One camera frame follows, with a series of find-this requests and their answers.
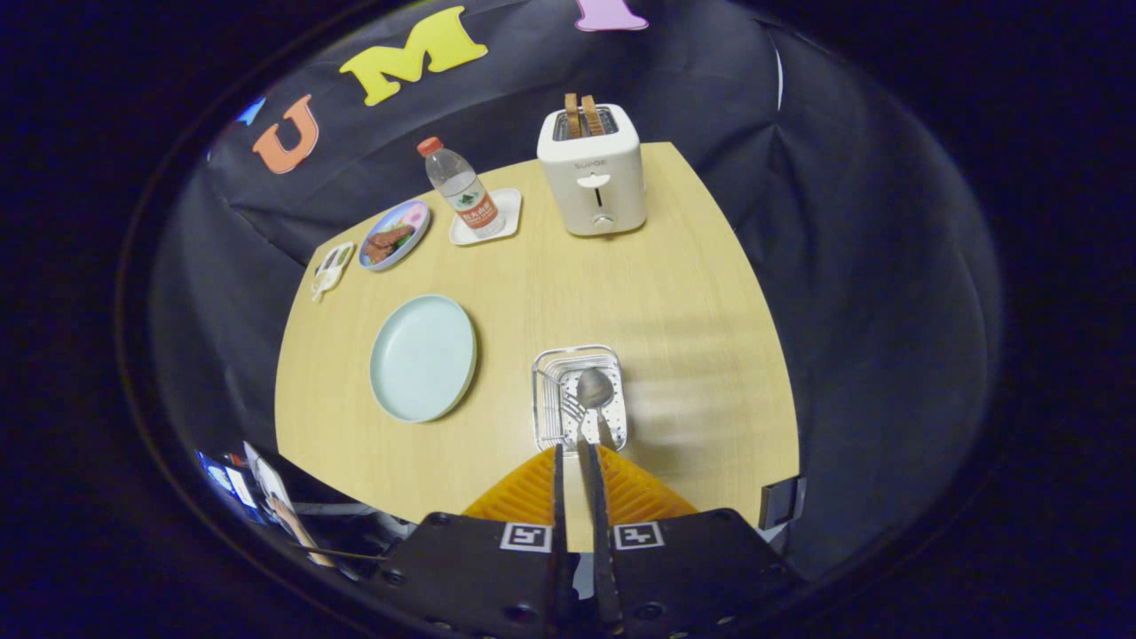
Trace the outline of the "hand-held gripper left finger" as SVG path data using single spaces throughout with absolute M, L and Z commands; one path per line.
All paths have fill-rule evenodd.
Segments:
M 571 594 L 563 447 L 525 460 L 460 514 L 433 512 L 381 563 L 381 600 L 465 638 L 550 638 Z

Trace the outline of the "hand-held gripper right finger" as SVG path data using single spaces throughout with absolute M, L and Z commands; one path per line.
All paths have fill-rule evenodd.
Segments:
M 594 592 L 612 638 L 738 638 L 760 632 L 807 587 L 733 509 L 618 517 L 629 491 L 665 504 L 662 486 L 605 446 L 584 443 L 594 529 Z

